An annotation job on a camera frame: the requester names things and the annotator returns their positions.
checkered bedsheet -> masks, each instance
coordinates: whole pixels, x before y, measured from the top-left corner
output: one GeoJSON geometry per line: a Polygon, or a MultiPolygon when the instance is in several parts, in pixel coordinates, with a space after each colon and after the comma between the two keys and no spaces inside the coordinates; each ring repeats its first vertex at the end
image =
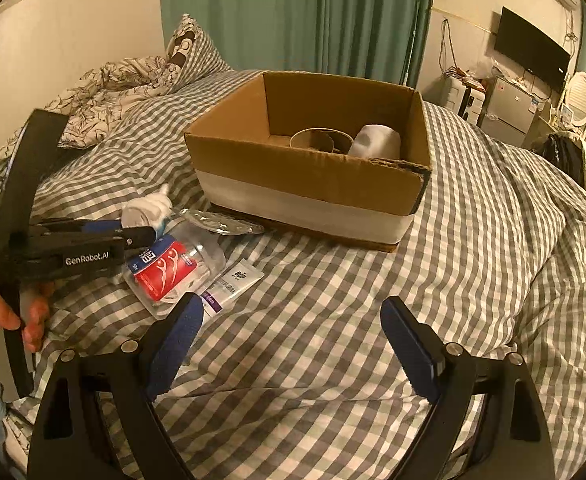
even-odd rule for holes
{"type": "MultiPolygon", "coordinates": [[[[164,182],[177,207],[204,207],[182,131],[256,74],[212,73],[140,104],[42,184],[34,213],[116,218],[164,182]]],[[[396,253],[293,233],[221,241],[229,265],[246,258],[265,277],[202,330],[156,404],[196,478],[386,478],[428,410],[380,328],[380,304],[393,294],[471,354],[520,351],[557,477],[586,458],[586,195],[533,153],[443,108],[425,111],[434,170],[396,253]]],[[[71,279],[53,310],[36,391],[14,405],[31,422],[60,350],[109,352],[153,322],[121,276],[71,279]]],[[[108,421],[124,471],[139,477],[114,413],[108,421]]]]}

white wall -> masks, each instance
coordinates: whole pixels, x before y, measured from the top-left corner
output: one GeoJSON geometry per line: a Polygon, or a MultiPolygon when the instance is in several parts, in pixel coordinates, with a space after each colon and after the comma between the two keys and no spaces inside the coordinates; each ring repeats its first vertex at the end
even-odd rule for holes
{"type": "Polygon", "coordinates": [[[160,0],[4,0],[0,147],[87,70],[163,50],[160,0]]]}
{"type": "MultiPolygon", "coordinates": [[[[490,31],[497,31],[502,7],[519,14],[560,45],[564,42],[567,17],[570,16],[570,12],[557,0],[433,0],[432,7],[422,69],[417,83],[417,90],[431,102],[438,101],[441,91],[442,79],[438,60],[444,18],[449,20],[455,57],[461,69],[468,70],[492,56],[506,72],[510,73],[509,75],[521,77],[524,70],[521,66],[492,49],[495,35],[490,31]]],[[[573,24],[574,33],[579,37],[582,31],[581,9],[573,12],[573,24]]],[[[571,52],[569,42],[564,44],[564,48],[571,52]]],[[[578,50],[579,42],[575,45],[575,55],[570,61],[569,73],[574,70],[578,50]]],[[[452,65],[450,52],[448,65],[452,65]]],[[[525,79],[527,88],[531,89],[533,77],[527,73],[525,79]]],[[[539,79],[533,90],[542,97],[549,94],[548,85],[539,79]]]]}

screw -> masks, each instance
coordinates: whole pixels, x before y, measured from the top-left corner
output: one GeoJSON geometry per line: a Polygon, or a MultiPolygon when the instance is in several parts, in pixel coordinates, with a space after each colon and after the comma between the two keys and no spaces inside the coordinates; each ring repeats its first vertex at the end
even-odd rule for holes
{"type": "Polygon", "coordinates": [[[68,348],[68,349],[64,350],[59,355],[59,358],[65,363],[67,363],[68,361],[72,361],[74,357],[75,357],[75,350],[73,350],[72,348],[68,348]]]}
{"type": "Polygon", "coordinates": [[[138,346],[139,345],[137,344],[137,341],[135,341],[134,339],[129,339],[128,341],[124,341],[120,348],[122,349],[122,352],[124,352],[125,354],[130,354],[131,352],[137,350],[138,346]]]}
{"type": "Polygon", "coordinates": [[[451,354],[451,355],[462,355],[462,353],[464,352],[464,348],[462,348],[462,345],[457,344],[457,343],[449,343],[446,345],[446,351],[451,354]]]}
{"type": "Polygon", "coordinates": [[[524,358],[521,355],[519,355],[517,352],[511,352],[506,357],[515,366],[521,366],[522,364],[524,364],[524,358]]]}

open cardboard box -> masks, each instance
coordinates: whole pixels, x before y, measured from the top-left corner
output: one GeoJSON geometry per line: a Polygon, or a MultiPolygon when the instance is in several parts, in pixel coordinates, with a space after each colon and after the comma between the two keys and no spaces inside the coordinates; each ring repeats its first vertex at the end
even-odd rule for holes
{"type": "Polygon", "coordinates": [[[209,201],[269,226],[393,251],[430,177],[419,92],[346,76],[266,72],[185,132],[209,201]],[[290,148],[295,133],[325,127],[355,137],[366,124],[400,133],[401,160],[290,148]]]}

black tv screen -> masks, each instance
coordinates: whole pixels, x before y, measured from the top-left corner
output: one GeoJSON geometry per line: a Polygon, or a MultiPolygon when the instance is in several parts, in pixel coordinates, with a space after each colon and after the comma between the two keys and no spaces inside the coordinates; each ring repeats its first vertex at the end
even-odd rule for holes
{"type": "Polygon", "coordinates": [[[562,91],[570,54],[541,30],[502,8],[495,50],[520,64],[557,92],[562,91]]]}

